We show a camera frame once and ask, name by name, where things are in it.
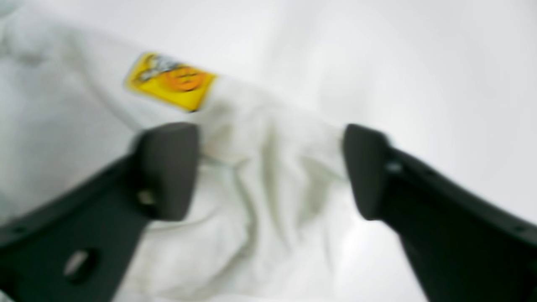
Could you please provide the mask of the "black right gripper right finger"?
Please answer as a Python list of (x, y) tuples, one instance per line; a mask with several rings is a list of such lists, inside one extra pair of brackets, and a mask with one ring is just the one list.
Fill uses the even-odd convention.
[(349, 124), (342, 143), (355, 204), (397, 233), (430, 302), (535, 302), (536, 226)]

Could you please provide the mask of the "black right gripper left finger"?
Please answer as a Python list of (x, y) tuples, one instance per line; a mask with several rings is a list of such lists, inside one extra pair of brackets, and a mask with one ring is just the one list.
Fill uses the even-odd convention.
[(195, 124), (144, 132), (132, 153), (1, 227), (1, 293), (14, 302), (110, 302), (152, 221), (182, 221), (200, 157)]

